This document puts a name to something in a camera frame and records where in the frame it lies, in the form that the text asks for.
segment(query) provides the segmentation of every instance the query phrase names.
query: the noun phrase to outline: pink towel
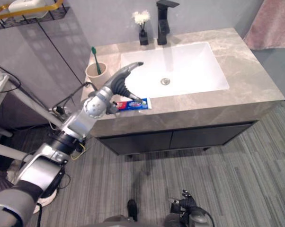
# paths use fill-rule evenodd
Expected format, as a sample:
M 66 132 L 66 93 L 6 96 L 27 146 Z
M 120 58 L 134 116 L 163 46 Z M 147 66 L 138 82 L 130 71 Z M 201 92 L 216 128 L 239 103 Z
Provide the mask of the pink towel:
M 244 41 L 253 50 L 285 48 L 285 0 L 264 0 Z

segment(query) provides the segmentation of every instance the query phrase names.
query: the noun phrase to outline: yellow cable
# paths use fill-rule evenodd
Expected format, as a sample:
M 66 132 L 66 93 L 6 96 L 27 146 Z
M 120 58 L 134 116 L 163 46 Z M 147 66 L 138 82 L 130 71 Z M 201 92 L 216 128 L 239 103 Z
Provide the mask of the yellow cable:
M 80 146 L 82 147 L 83 151 L 82 151 L 79 155 L 77 155 L 76 157 L 73 157 L 72 155 L 70 155 L 72 160 L 76 160 L 76 159 L 78 159 L 80 156 L 82 156 L 82 154 L 83 154 L 83 153 L 85 153 L 85 152 L 86 152 L 86 148 L 85 148 L 85 146 L 84 146 L 84 145 L 82 145 L 81 143 L 80 143 Z

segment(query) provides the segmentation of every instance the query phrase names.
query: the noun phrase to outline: toothpaste tube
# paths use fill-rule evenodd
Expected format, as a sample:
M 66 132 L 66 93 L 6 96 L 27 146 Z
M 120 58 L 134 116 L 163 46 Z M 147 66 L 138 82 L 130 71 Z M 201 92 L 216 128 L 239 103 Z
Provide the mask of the toothpaste tube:
M 142 103 L 136 101 L 119 102 L 117 103 L 117 108 L 119 111 L 146 110 L 146 109 L 152 109 L 152 106 L 151 106 L 151 100 L 149 98 L 143 98 Z

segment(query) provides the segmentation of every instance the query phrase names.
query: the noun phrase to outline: white sneaker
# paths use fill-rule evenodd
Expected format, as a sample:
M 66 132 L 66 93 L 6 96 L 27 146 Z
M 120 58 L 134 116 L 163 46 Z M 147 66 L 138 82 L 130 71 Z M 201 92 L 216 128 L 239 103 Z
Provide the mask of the white sneaker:
M 41 204 L 42 207 L 47 206 L 54 200 L 54 198 L 56 197 L 56 194 L 57 194 L 57 189 L 55 189 L 55 191 L 49 197 L 47 197 L 47 198 L 40 198 L 37 201 L 37 203 Z M 33 213 L 35 214 L 38 211 L 39 211 L 39 206 L 36 205 Z

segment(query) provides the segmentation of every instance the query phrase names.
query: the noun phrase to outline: small black vase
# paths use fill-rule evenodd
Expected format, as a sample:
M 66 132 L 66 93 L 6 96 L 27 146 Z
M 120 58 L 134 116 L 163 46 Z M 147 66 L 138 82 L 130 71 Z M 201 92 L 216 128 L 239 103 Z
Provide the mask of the small black vase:
M 139 41 L 141 43 L 141 46 L 145 46 L 145 45 L 148 45 L 148 33 L 145 32 L 145 30 L 141 30 L 139 32 Z

